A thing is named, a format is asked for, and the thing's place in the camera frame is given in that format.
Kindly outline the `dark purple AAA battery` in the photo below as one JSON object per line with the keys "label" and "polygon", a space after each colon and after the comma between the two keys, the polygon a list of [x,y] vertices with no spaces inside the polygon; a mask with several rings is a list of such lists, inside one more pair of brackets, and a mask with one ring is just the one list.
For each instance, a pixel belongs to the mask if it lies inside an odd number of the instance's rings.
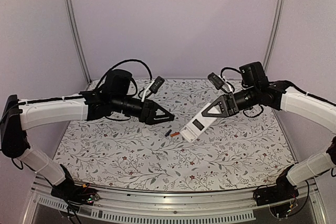
{"label": "dark purple AAA battery", "polygon": [[170,130],[168,130],[166,133],[165,133],[165,137],[167,137],[167,136],[169,136],[169,134],[171,133],[171,129]]}

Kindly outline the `orange AAA battery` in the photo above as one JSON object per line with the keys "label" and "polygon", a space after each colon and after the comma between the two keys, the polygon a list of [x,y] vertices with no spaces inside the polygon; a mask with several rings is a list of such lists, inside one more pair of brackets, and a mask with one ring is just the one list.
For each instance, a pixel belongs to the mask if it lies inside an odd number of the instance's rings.
{"label": "orange AAA battery", "polygon": [[179,132],[175,132],[175,133],[173,133],[173,134],[170,134],[170,137],[174,137],[174,136],[177,136],[177,135],[179,135],[180,133]]}

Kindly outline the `white remote control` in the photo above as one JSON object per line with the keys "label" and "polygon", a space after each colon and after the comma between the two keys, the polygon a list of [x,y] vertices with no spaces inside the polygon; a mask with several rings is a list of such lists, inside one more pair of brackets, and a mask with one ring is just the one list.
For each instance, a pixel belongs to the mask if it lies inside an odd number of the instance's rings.
{"label": "white remote control", "polygon": [[197,140],[217,119],[217,117],[204,117],[202,112],[210,106],[207,103],[184,127],[181,128],[180,134],[189,143]]}

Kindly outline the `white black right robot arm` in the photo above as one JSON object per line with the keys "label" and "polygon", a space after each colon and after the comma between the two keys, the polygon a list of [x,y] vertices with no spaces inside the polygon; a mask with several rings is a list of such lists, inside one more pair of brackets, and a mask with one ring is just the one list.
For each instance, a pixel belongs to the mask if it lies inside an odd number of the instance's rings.
{"label": "white black right robot arm", "polygon": [[[255,105],[290,112],[335,133],[335,103],[307,93],[288,80],[270,82],[260,62],[239,67],[243,90],[221,95],[203,117],[228,118]],[[291,194],[292,187],[335,168],[335,140],[324,151],[286,168],[276,179],[271,196],[276,201]]]}

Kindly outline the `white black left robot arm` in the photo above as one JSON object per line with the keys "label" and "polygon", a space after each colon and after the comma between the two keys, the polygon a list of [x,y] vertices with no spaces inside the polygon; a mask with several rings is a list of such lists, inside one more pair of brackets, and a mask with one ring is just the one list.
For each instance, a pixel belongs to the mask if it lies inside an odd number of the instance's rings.
{"label": "white black left robot arm", "polygon": [[157,93],[164,79],[150,78],[150,85],[143,89],[143,96],[138,99],[135,93],[129,93],[129,85],[135,83],[132,73],[119,69],[120,65],[111,67],[91,91],[36,100],[20,100],[17,95],[10,95],[1,118],[2,153],[45,177],[67,200],[75,199],[78,188],[67,169],[32,147],[27,140],[27,130],[65,121],[109,119],[113,113],[138,118],[146,125],[174,120],[171,112],[149,100],[146,94],[147,91]]}

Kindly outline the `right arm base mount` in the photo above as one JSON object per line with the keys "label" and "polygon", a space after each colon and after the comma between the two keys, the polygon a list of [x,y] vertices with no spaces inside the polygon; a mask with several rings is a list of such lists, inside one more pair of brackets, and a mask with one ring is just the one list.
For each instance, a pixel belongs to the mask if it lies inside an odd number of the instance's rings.
{"label": "right arm base mount", "polygon": [[278,185],[262,185],[253,191],[253,199],[257,206],[269,205],[299,196],[296,187],[283,188]]}

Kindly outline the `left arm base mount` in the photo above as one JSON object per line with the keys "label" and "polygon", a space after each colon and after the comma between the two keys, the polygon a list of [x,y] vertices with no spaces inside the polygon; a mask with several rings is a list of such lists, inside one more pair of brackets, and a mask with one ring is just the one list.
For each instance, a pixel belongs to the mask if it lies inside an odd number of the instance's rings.
{"label": "left arm base mount", "polygon": [[76,185],[70,180],[64,180],[57,186],[53,185],[51,195],[75,205],[93,205],[100,199],[98,191],[91,188],[89,183]]}

